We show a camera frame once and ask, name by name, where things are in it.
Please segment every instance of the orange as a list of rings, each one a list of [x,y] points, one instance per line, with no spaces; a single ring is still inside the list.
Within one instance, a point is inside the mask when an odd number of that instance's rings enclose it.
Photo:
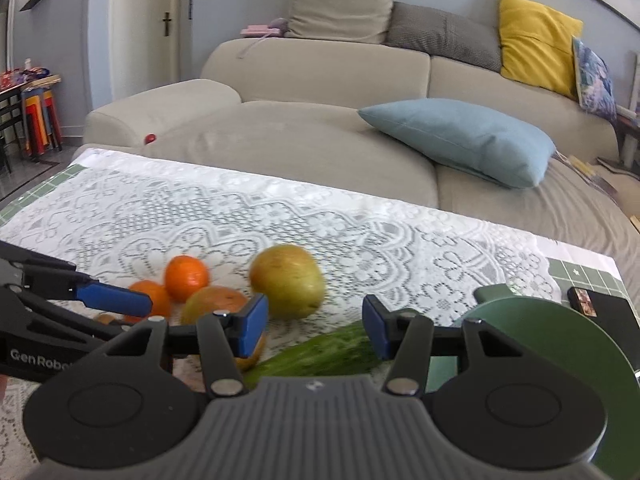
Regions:
[[[151,280],[142,280],[141,282],[135,282],[129,285],[129,290],[135,292],[142,292],[151,298],[151,312],[150,316],[163,316],[166,318],[171,317],[171,298],[167,293],[164,286],[159,283],[152,282]],[[125,316],[124,320],[130,323],[136,323],[142,320],[142,317]]]
[[[209,269],[192,256],[176,256],[164,270],[164,286],[169,296],[184,303],[191,294],[209,285]]]
[[[180,313],[180,323],[183,325],[195,324],[200,316],[216,310],[238,312],[246,302],[246,296],[238,290],[228,288],[228,286],[206,286],[193,294],[184,305]],[[247,358],[236,357],[236,366],[243,372],[254,367],[260,360],[265,342],[266,334],[262,333],[254,353]]]
[[[116,321],[116,317],[112,316],[108,312],[101,312],[97,316],[94,316],[94,321],[102,323],[103,325],[108,325],[111,321]]]

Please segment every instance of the cucumber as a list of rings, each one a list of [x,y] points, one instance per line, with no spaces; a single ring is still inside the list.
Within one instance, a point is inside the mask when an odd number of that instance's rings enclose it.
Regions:
[[[376,356],[361,321],[317,335],[284,349],[244,374],[253,390],[261,377],[316,377],[367,374],[382,361]]]

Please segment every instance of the gray checkered pillow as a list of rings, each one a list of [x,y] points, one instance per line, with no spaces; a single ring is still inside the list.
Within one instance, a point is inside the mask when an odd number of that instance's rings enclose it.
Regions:
[[[449,57],[494,72],[502,67],[495,27],[431,7],[395,2],[385,44]]]

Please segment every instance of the door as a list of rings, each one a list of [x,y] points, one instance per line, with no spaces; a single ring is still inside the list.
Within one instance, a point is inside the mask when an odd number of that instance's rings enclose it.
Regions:
[[[113,99],[178,81],[178,0],[111,0]]]

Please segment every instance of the door handle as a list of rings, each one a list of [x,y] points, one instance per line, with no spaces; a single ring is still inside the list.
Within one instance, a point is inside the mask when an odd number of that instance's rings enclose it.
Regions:
[[[169,23],[171,23],[173,20],[171,19],[171,14],[168,12],[164,13],[164,20],[162,20],[164,22],[164,36],[167,37],[169,35]]]

